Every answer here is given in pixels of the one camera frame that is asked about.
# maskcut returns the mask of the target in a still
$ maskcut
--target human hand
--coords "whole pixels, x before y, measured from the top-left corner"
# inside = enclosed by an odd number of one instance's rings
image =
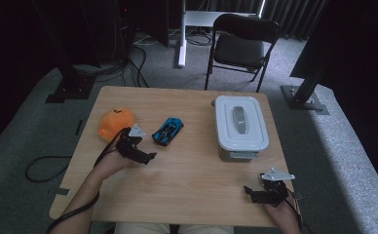
[[[290,195],[286,198],[286,200],[290,204],[294,204],[294,201]],[[264,208],[275,224],[277,224],[277,226],[281,229],[283,234],[301,233],[299,230],[296,213],[286,201],[282,201],[275,208],[269,204],[265,204]]]
[[[106,155],[95,165],[91,171],[91,175],[101,180],[105,180],[123,168],[135,165],[135,162],[120,155],[119,151],[114,150],[114,146],[107,150]]]

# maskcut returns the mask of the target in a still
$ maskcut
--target black chair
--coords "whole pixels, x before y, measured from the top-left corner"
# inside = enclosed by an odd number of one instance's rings
[[[213,67],[254,74],[250,82],[255,80],[263,67],[256,89],[258,93],[272,49],[280,37],[280,31],[280,26],[276,22],[267,19],[235,14],[219,16],[213,23],[205,90],[208,89],[209,75]]]

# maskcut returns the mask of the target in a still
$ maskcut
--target white fabric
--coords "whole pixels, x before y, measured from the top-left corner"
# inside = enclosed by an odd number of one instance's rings
[[[170,233],[168,224],[160,223],[116,223],[115,234],[167,234]],[[212,225],[180,225],[179,234],[234,234],[233,226]]]

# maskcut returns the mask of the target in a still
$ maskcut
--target gray carpet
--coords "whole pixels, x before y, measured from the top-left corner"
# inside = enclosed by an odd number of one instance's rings
[[[205,38],[191,38],[205,41]],[[186,66],[177,68],[178,47],[159,43],[137,45],[146,52],[142,68],[151,88],[202,90],[207,70],[208,47],[188,44]],[[304,199],[300,207],[314,233],[378,233],[378,176],[357,135],[334,98],[333,92],[318,86],[316,95],[329,115],[315,111],[291,110],[281,85],[300,85],[289,73],[305,43],[280,39],[274,49],[262,84],[274,114],[283,153],[295,174],[295,191]],[[133,49],[132,61],[140,66],[144,56]],[[79,65],[78,68],[95,71]],[[136,86],[137,72],[129,64],[112,75],[99,76],[89,99],[68,99],[65,103],[45,103],[60,80],[57,69],[47,74],[33,89],[19,112],[0,136],[0,233],[43,233],[51,223],[49,208],[62,175],[43,183],[28,181],[27,165],[40,156],[72,155],[99,89],[106,85]],[[249,75],[216,69],[210,90],[254,92],[257,82]],[[53,159],[36,164],[31,176],[45,178],[62,169],[69,159]],[[93,223],[91,233],[104,233],[113,223]],[[237,234],[279,233],[277,228],[236,227]]]

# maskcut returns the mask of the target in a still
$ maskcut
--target human arm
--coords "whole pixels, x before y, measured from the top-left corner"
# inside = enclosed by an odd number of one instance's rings
[[[132,164],[132,160],[122,157],[117,150],[106,154],[83,181],[63,215],[89,204],[105,179]],[[92,214],[93,207],[59,223],[50,233],[88,233]]]

